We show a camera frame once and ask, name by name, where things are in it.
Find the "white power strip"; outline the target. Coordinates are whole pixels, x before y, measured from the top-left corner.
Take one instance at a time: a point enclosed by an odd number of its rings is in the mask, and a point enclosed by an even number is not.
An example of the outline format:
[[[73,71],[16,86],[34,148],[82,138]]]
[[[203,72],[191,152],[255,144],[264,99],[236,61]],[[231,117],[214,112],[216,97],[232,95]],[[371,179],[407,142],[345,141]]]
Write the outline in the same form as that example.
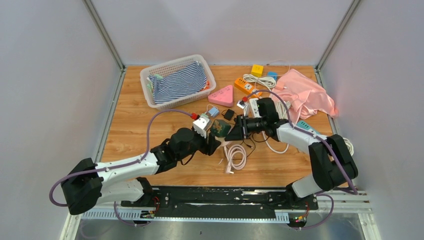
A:
[[[258,98],[250,98],[249,99],[249,105],[250,105],[251,113],[252,113],[252,116],[254,118],[261,117],[261,115],[259,113],[258,103],[257,103],[258,100],[259,100]]]

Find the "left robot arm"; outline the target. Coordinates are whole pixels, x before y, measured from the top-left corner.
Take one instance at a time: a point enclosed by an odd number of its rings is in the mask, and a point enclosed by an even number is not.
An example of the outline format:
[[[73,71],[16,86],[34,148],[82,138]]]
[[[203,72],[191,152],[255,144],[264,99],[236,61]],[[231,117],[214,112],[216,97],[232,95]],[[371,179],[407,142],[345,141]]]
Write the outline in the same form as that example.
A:
[[[213,133],[204,137],[193,128],[183,127],[141,155],[99,163],[85,158],[60,183],[65,205],[71,215],[80,215],[97,204],[110,202],[137,202],[142,207],[149,206],[153,193],[143,176],[171,170],[196,152],[211,156],[220,145],[221,141]]]

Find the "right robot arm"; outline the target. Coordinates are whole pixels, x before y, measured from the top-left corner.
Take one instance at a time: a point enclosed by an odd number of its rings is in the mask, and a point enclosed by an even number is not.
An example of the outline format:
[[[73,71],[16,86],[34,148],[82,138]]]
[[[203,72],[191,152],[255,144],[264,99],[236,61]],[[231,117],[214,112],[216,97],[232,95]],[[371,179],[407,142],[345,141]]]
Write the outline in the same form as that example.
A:
[[[280,118],[270,97],[256,103],[259,116],[237,115],[225,140],[239,141],[264,132],[267,137],[309,155],[311,174],[286,187],[285,201],[290,208],[298,209],[310,195],[333,190],[345,183],[352,186],[359,171],[342,136],[312,133]]]

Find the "blue plug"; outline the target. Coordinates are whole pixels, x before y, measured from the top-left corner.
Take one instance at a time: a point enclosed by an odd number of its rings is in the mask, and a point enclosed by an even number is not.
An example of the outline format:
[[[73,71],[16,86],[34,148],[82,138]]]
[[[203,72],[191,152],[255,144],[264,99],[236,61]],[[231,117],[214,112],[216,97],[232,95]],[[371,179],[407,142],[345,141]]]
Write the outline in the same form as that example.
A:
[[[207,111],[207,115],[211,118],[215,118],[219,113],[219,109],[215,106]]]

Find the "green patterned cube socket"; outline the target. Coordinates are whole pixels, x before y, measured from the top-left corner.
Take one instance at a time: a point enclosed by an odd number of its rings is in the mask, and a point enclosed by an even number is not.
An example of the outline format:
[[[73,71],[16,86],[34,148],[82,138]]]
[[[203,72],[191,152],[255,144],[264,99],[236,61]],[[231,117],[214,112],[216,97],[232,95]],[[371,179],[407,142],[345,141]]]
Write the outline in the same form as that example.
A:
[[[216,119],[213,121],[210,132],[213,133],[218,138],[225,138],[230,130],[232,125],[222,119]]]

